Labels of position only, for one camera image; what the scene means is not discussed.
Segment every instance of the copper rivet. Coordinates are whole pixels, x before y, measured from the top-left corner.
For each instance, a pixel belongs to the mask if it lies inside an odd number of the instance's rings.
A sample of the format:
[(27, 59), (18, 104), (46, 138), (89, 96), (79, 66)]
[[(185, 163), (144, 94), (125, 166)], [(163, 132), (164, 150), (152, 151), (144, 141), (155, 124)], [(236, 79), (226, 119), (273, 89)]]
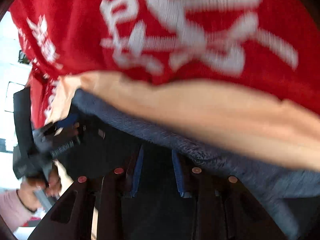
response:
[(237, 177), (235, 177), (235, 176), (230, 176), (230, 177), (228, 178), (228, 180), (229, 180), (231, 183), (237, 183), (237, 181), (238, 181)]
[(114, 173), (115, 174), (122, 174), (124, 172), (124, 170), (122, 169), (122, 168), (116, 168), (115, 170), (114, 170)]
[(192, 168), (192, 172), (195, 174), (200, 174), (202, 172), (202, 170), (199, 167), (194, 167), (194, 168)]
[(86, 176), (80, 176), (79, 178), (78, 178), (78, 182), (79, 183), (84, 183), (84, 182), (86, 182), (87, 181), (87, 177)]

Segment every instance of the person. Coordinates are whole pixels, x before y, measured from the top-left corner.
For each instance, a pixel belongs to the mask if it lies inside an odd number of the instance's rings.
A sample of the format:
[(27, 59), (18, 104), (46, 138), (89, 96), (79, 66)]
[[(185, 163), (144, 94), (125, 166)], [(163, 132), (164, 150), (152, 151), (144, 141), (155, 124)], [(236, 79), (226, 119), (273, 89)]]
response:
[(0, 215), (12, 232), (28, 222), (32, 215), (41, 208), (41, 204), (33, 194), (44, 189), (47, 196), (57, 195), (61, 191), (61, 179), (58, 168), (54, 165), (49, 176), (49, 187), (39, 179), (26, 179), (17, 190), (9, 190), (0, 194)]

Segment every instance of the pink sleeve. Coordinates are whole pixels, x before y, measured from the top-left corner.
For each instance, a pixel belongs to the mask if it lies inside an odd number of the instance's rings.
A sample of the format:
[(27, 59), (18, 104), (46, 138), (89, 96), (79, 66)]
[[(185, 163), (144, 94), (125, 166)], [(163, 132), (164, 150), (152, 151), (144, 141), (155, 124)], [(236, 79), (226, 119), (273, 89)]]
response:
[(17, 191), (0, 194), (0, 215), (12, 232), (29, 221), (32, 213), (20, 202)]

